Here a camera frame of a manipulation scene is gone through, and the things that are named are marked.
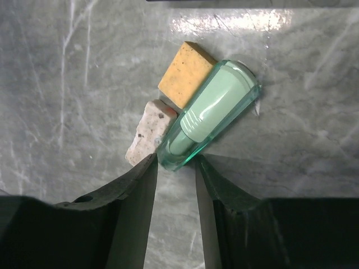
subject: sponge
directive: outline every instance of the sponge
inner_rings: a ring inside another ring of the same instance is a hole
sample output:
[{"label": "sponge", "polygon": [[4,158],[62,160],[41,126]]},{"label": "sponge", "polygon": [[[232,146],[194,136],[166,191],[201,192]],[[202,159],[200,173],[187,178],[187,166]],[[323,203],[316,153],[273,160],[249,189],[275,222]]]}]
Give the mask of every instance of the sponge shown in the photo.
[{"label": "sponge", "polygon": [[127,150],[126,160],[135,166],[154,153],[176,118],[177,113],[161,100],[148,102],[136,128],[135,139]]},{"label": "sponge", "polygon": [[182,44],[158,88],[183,109],[217,61],[198,44]]}]

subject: gray marble surface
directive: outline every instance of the gray marble surface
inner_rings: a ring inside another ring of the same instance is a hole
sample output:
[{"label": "gray marble surface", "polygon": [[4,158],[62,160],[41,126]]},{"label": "gray marble surface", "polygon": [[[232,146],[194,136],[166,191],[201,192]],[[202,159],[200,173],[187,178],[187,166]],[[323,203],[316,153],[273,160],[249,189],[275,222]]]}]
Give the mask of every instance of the gray marble surface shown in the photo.
[{"label": "gray marble surface", "polygon": [[[354,5],[0,0],[0,189],[72,201],[128,171],[144,106],[190,40],[264,85],[260,116],[206,149],[221,173],[258,197],[358,196]],[[145,268],[204,268],[191,166],[159,168]]]}]

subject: mint green bottle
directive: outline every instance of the mint green bottle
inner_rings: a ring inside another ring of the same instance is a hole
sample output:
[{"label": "mint green bottle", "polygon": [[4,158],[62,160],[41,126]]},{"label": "mint green bottle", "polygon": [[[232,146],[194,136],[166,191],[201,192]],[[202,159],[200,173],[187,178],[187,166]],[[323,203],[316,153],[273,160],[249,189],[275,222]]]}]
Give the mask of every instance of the mint green bottle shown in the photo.
[{"label": "mint green bottle", "polygon": [[243,64],[217,63],[157,149],[158,160],[176,171],[246,109],[261,85]]}]

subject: white stone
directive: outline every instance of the white stone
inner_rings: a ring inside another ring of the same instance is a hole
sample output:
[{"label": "white stone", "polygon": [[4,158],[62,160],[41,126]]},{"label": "white stone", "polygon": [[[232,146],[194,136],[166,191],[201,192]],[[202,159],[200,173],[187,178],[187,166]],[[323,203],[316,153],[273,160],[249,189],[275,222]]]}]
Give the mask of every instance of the white stone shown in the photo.
[{"label": "white stone", "polygon": [[135,166],[156,151],[163,137],[177,118],[177,113],[161,100],[146,104],[136,128],[136,136],[126,153],[126,160]]}]

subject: perfume bottle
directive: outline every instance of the perfume bottle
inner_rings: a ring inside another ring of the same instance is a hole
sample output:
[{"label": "perfume bottle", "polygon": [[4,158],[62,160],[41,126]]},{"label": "perfume bottle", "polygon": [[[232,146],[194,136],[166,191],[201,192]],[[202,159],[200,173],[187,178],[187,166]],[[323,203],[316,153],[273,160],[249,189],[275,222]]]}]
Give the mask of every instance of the perfume bottle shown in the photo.
[{"label": "perfume bottle", "polygon": [[242,63],[217,63],[157,149],[158,160],[176,171],[230,124],[260,94],[261,85]]}]

